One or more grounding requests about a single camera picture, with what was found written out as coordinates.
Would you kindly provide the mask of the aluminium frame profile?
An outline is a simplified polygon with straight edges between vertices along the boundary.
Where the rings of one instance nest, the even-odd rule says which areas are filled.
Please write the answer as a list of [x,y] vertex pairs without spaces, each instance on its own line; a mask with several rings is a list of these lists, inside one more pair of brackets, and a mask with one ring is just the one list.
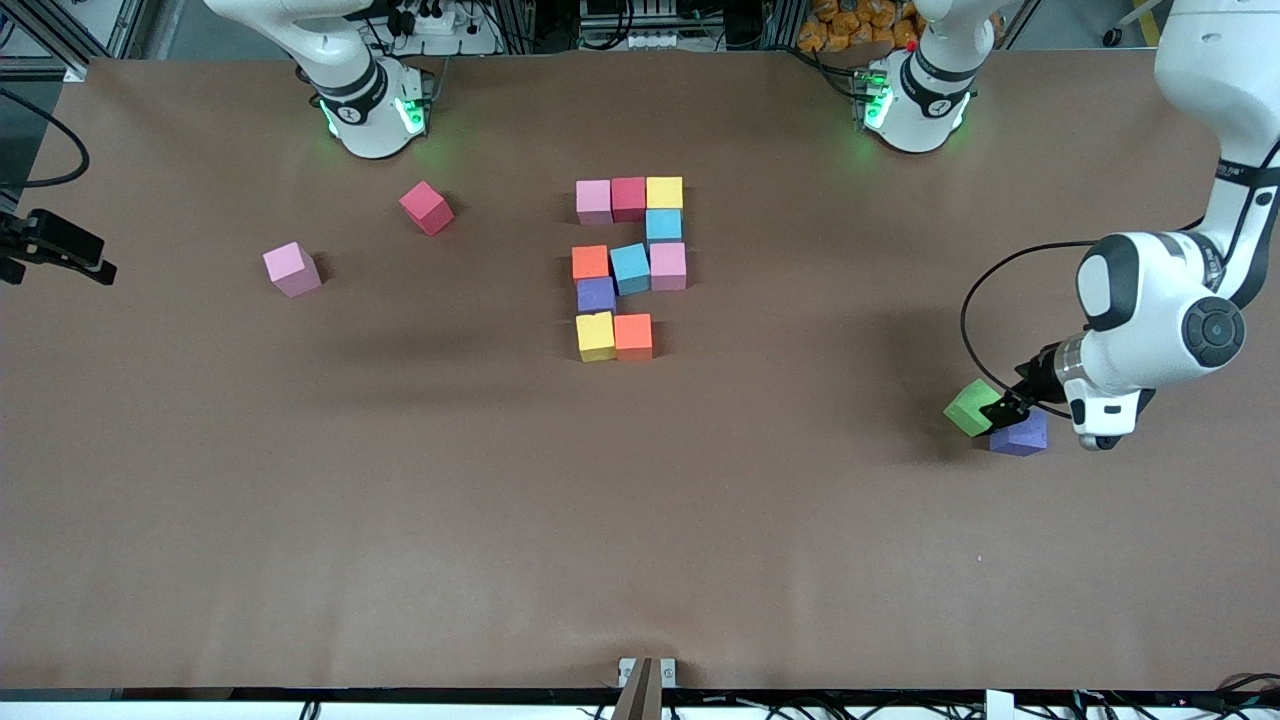
[[138,56],[164,0],[0,0],[0,79],[84,79],[90,63]]
[[1280,0],[1204,0],[1204,40],[1217,56],[1233,65],[1280,67]]

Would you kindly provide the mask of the green foam cube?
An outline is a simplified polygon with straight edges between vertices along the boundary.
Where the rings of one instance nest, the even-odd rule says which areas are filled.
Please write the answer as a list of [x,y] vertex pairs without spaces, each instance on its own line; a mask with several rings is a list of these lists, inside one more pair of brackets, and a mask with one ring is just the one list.
[[993,421],[983,413],[984,407],[998,405],[1004,395],[984,379],[975,379],[950,401],[943,415],[965,436],[974,438],[992,430]]

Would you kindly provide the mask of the white metal bracket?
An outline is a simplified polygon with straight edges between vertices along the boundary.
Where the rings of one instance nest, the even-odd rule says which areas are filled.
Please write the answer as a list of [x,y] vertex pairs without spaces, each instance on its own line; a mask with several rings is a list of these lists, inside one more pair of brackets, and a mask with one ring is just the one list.
[[[622,657],[617,662],[617,682],[614,685],[620,689],[623,688],[640,662],[641,660],[636,657]],[[652,659],[652,670],[660,678],[660,685],[664,689],[678,688],[677,662],[675,659]]]

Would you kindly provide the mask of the orange snack bag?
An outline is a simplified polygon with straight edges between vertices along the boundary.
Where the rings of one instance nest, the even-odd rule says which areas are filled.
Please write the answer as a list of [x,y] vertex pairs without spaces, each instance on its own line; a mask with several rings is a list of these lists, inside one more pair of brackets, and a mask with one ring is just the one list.
[[840,53],[865,44],[893,49],[920,36],[928,20],[913,0],[808,0],[796,46],[804,53]]

